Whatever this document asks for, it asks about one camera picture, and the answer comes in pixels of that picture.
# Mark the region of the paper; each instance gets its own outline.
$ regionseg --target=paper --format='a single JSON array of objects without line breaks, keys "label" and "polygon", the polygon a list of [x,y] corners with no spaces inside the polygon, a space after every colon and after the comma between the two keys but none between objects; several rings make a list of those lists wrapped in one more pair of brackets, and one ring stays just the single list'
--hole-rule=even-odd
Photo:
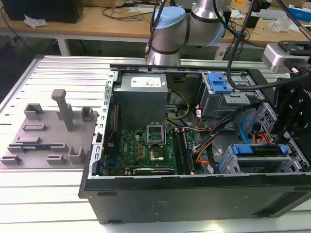
[{"label": "paper", "polygon": [[244,15],[238,10],[231,11],[231,18],[244,18]]},{"label": "paper", "polygon": [[25,15],[24,23],[26,23],[28,26],[32,28],[44,27],[48,25],[45,19],[34,19],[28,17],[27,15]]}]

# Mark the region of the gray plastic post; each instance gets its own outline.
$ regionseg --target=gray plastic post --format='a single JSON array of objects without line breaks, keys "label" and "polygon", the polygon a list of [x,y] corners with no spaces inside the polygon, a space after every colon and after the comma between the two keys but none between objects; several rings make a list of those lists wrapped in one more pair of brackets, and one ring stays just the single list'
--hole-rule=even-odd
[{"label": "gray plastic post", "polygon": [[44,113],[39,103],[29,103],[24,110],[28,120],[40,120],[39,113]]},{"label": "gray plastic post", "polygon": [[94,112],[91,106],[83,106],[80,114],[83,122],[94,121]]},{"label": "gray plastic post", "polygon": [[60,114],[63,117],[66,128],[69,131],[73,129],[72,113],[70,112],[66,100],[66,91],[64,89],[54,89],[52,92],[52,99],[57,102]]}]

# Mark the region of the white table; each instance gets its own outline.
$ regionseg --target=white table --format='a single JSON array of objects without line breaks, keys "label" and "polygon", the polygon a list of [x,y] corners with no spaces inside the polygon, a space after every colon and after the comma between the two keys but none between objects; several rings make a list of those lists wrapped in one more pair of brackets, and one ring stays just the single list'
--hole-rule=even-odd
[{"label": "white table", "polygon": [[[0,152],[5,153],[13,140],[29,102],[40,103],[44,110],[56,109],[56,103],[50,101],[54,88],[66,89],[66,99],[73,110],[83,105],[98,109],[109,64],[143,65],[144,60],[57,56],[35,59],[0,105]],[[183,60],[182,64],[226,66],[224,61]],[[236,62],[233,67],[258,68],[270,82],[286,77],[272,74],[263,63]],[[81,169],[1,170],[0,232],[311,232],[311,200],[280,218],[104,226],[98,223],[88,201],[77,196],[81,176]]]}]

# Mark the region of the white sticker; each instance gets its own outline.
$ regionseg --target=white sticker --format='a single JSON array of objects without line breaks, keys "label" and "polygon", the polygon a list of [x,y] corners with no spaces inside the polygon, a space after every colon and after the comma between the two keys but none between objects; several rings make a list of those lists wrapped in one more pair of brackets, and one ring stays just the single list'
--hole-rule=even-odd
[{"label": "white sticker", "polygon": [[197,109],[196,110],[196,117],[201,118],[201,116],[202,116],[202,111]]},{"label": "white sticker", "polygon": [[35,149],[35,147],[23,147],[23,149]]},{"label": "white sticker", "polygon": [[132,87],[161,87],[161,79],[154,77],[133,77]]},{"label": "white sticker", "polygon": [[208,165],[208,166],[207,166],[207,169],[208,169],[208,171],[209,171],[211,174],[214,174],[214,169],[212,168],[211,165]]}]

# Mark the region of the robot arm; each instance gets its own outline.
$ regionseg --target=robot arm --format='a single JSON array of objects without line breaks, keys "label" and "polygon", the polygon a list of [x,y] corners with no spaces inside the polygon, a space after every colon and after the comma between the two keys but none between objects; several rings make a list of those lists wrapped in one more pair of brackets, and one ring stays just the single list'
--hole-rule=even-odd
[{"label": "robot arm", "polygon": [[[216,0],[221,16],[222,4],[223,0]],[[186,14],[183,8],[165,7],[155,28],[147,64],[180,65],[181,45],[211,45],[220,40],[224,31],[214,12],[212,0],[200,0],[190,14]]]}]

